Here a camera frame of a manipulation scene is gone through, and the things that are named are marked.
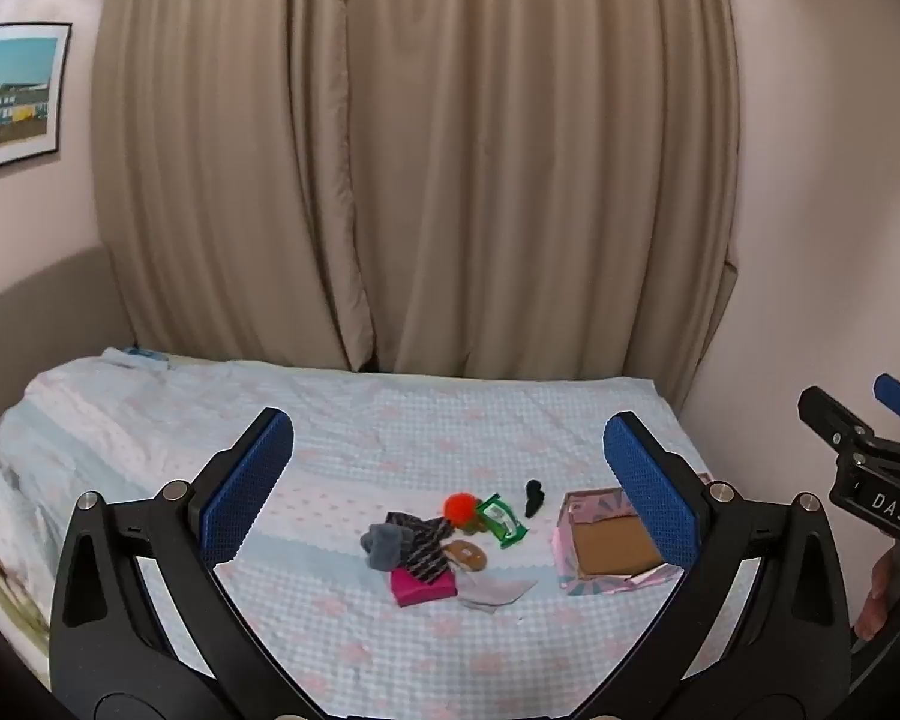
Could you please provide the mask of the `person's right hand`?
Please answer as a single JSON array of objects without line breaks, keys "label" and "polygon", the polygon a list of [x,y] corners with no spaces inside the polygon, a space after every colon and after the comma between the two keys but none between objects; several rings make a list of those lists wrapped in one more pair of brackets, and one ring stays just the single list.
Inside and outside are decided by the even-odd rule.
[{"label": "person's right hand", "polygon": [[889,611],[889,585],[894,577],[899,574],[899,566],[894,557],[894,550],[898,547],[894,544],[891,550],[886,551],[871,569],[871,583],[862,611],[854,624],[854,634],[863,640],[871,640],[888,619]]}]

